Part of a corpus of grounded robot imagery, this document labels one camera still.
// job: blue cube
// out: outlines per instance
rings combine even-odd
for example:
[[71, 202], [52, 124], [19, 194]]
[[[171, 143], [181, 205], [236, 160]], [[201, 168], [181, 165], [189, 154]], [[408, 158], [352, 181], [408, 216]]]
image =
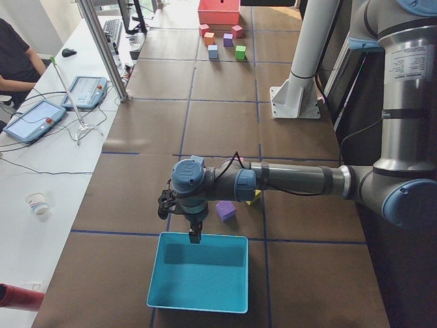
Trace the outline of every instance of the blue cube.
[[208, 56], [210, 59], [218, 59], [219, 58], [219, 48], [216, 44], [212, 44], [208, 46]]

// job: keyboard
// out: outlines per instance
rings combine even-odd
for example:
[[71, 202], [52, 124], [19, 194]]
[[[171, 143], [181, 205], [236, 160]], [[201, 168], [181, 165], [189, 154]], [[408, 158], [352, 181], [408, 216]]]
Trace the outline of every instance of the keyboard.
[[122, 20], [118, 18], [107, 20], [103, 25], [103, 33], [105, 32], [109, 33], [111, 41], [119, 46], [120, 36], [122, 35]]

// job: pink cube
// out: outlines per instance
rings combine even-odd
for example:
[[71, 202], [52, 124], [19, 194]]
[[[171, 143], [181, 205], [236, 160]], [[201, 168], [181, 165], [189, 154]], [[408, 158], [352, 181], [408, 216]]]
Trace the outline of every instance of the pink cube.
[[243, 37], [243, 28], [239, 25], [235, 25], [231, 28], [232, 35], [234, 36], [234, 39], [239, 39]]
[[205, 33], [208, 33], [209, 31], [211, 31], [211, 29], [208, 24], [202, 24], [199, 26], [199, 34], [201, 37], [204, 37]]

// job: plastic bin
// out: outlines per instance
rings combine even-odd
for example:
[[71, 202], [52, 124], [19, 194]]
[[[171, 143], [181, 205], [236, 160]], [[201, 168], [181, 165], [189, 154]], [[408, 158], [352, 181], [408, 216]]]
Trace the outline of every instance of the plastic bin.
[[188, 234], [159, 237], [147, 305], [152, 308], [246, 313], [249, 306], [249, 243], [242, 236]]
[[201, 0], [198, 13], [201, 24], [236, 25], [240, 20], [240, 0]]

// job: computer mouse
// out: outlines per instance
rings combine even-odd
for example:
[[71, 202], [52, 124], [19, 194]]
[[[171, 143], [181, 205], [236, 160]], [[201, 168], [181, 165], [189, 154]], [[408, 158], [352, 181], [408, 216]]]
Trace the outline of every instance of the computer mouse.
[[69, 57], [69, 56], [73, 56], [76, 54], [77, 54], [77, 51], [75, 51], [74, 49], [70, 49], [70, 48], [65, 48], [62, 51], [62, 57]]

